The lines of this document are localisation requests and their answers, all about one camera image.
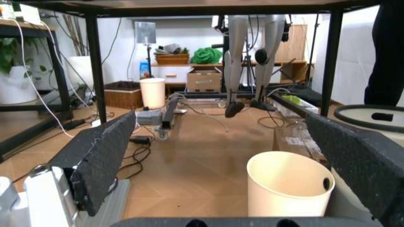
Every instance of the black rim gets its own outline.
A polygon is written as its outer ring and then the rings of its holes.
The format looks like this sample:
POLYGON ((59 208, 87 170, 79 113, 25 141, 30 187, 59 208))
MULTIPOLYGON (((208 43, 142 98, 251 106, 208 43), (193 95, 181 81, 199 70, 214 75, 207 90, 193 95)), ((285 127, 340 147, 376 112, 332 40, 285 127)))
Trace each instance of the black rim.
POLYGON ((379 109, 379 110, 394 110, 404 112, 404 107, 396 107, 396 106, 384 106, 384 105, 345 105, 337 108, 334 112, 334 116, 341 121, 358 125, 365 128, 382 130, 382 131, 391 131, 391 132, 399 132, 404 133, 404 127, 390 126, 390 125, 382 125, 370 122, 364 122, 360 120, 356 120, 345 115, 341 114, 341 111, 344 110, 353 110, 353 109, 379 109))

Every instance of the black metal table frame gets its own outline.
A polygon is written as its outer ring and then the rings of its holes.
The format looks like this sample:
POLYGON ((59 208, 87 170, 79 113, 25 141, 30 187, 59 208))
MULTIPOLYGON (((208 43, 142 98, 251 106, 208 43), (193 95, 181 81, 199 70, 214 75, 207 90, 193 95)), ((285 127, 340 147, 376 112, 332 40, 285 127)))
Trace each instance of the black metal table frame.
MULTIPOLYGON (((358 9, 379 4, 382 0, 358 0, 355 6, 350 1, 330 3, 325 5, 288 5, 288 6, 220 6, 220 7, 177 7, 172 8, 97 8, 93 6, 80 7, 74 4, 61 4, 62 0, 16 0, 33 6, 65 12, 74 16, 84 17, 87 24, 88 47, 90 50, 93 70, 94 88, 97 96, 97 106, 101 123, 106 122, 104 81, 101 65, 101 54, 98 37, 97 18, 106 17, 143 17, 143 16, 195 16, 195 15, 234 15, 234 14, 320 14, 330 13, 325 71, 322 88, 321 115, 327 116, 331 103, 331 93, 334 85, 334 74, 338 55, 338 45, 342 28, 343 14, 358 9)), ((291 102, 282 102, 288 108, 296 109, 291 102)))
MULTIPOLYGON (((65 121, 73 117, 73 113, 70 108, 69 92, 66 84, 66 79, 63 73, 63 68, 59 64, 56 54, 59 56, 59 47, 57 44, 56 33, 51 31, 55 40, 57 52, 53 48, 53 43, 48 32, 38 31, 37 28, 21 27, 24 37, 31 38, 46 38, 49 47, 50 57, 52 59, 53 70, 56 75, 56 82, 58 85, 59 94, 61 97, 61 105, 49 105, 48 107, 56 113, 56 117, 60 121, 65 121)), ((20 32, 17 26, 0 25, 0 37, 20 37, 20 32)), ((0 106, 0 112, 14 112, 14 111, 47 111, 43 105, 7 105, 0 106)), ((17 148, 21 144, 28 142, 41 132, 56 126, 58 123, 49 118, 44 120, 17 135, 5 139, 0 142, 0 163, 12 155, 13 149, 17 148)))

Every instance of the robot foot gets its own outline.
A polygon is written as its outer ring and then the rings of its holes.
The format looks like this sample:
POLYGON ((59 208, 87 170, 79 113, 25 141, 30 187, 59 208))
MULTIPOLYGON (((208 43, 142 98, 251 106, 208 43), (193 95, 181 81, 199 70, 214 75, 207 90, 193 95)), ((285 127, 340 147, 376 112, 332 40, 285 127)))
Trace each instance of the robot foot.
POLYGON ((251 100, 250 107, 257 108, 260 110, 275 112, 276 109, 272 105, 266 105, 263 102, 258 102, 257 100, 251 100))
POLYGON ((244 108, 244 104, 241 102, 232 102, 228 105, 225 112, 225 117, 232 118, 236 116, 244 108))

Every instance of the caster wheel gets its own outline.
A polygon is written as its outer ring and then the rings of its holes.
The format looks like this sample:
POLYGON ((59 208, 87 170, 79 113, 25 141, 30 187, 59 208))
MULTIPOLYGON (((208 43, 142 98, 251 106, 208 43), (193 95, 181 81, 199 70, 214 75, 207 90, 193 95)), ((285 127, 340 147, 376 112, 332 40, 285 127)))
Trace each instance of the caster wheel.
POLYGON ((158 140, 166 141, 168 139, 168 133, 163 133, 158 135, 158 140))
POLYGON ((225 100, 220 100, 218 102, 218 107, 219 108, 224 109, 224 108, 226 108, 226 106, 227 106, 227 102, 225 100))

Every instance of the black pants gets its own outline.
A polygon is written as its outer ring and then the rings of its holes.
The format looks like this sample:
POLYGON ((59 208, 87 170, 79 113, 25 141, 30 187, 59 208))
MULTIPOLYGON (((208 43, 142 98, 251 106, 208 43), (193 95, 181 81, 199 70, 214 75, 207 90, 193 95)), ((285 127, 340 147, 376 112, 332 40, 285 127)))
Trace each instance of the black pants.
POLYGON ((404 88, 404 0, 380 5, 373 26, 376 62, 365 104, 396 106, 404 88))

